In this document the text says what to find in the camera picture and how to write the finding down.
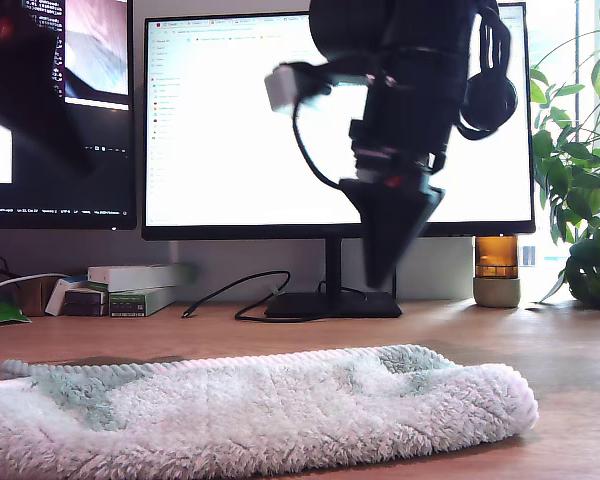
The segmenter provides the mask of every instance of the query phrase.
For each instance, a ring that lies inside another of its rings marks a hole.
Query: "towel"
[[[538,419],[512,368],[413,345],[2,371],[31,376],[0,389],[0,480],[295,473],[497,442]]]

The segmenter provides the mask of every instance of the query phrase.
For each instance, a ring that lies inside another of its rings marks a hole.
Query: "white cable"
[[[26,280],[35,280],[36,278],[46,278],[46,277],[67,278],[68,275],[64,275],[63,273],[43,273],[40,275],[30,275],[28,277],[12,278],[11,280],[5,280],[4,282],[1,282],[0,288],[5,287],[7,285],[11,285],[12,283],[24,282]]]

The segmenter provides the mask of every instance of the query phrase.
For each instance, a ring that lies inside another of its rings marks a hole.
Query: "white wall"
[[[144,18],[187,14],[218,14],[304,10],[304,0],[141,0],[135,2],[136,125],[142,126],[142,77]],[[138,169],[142,163],[138,145]],[[289,269],[291,290],[312,290],[324,274],[323,242],[317,240],[144,242],[134,232],[0,231],[0,252],[18,273],[82,270],[95,264],[166,262],[174,258],[200,266],[198,283],[184,293],[186,299],[222,287],[237,278],[269,269]],[[363,287],[360,242],[343,247],[345,285]],[[471,296],[471,239],[419,240],[399,269],[398,290],[403,299],[446,299]],[[265,283],[275,284],[276,280]],[[245,285],[227,292],[224,299],[255,299],[267,288],[263,283]]]

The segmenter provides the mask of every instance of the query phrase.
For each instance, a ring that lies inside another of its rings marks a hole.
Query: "desk surface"
[[[454,454],[306,476],[600,478],[600,312],[571,304],[488,310],[466,302],[426,302],[403,305],[400,319],[270,325],[236,322],[235,309],[203,307],[186,320],[179,318],[182,307],[171,307],[142,319],[46,317],[1,326],[0,362],[144,363],[419,344],[458,363],[506,363],[519,370],[539,402],[536,428]]]

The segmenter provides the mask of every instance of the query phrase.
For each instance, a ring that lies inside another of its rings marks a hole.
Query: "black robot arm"
[[[480,15],[480,67],[468,80]],[[493,134],[515,112],[507,79],[510,33],[495,0],[313,0],[311,34],[328,63],[283,64],[266,79],[274,110],[293,106],[294,131],[318,178],[360,212],[367,284],[380,287],[444,197],[440,171],[453,126],[469,140]],[[297,134],[299,106],[341,82],[366,85],[350,136],[358,171],[326,179]]]

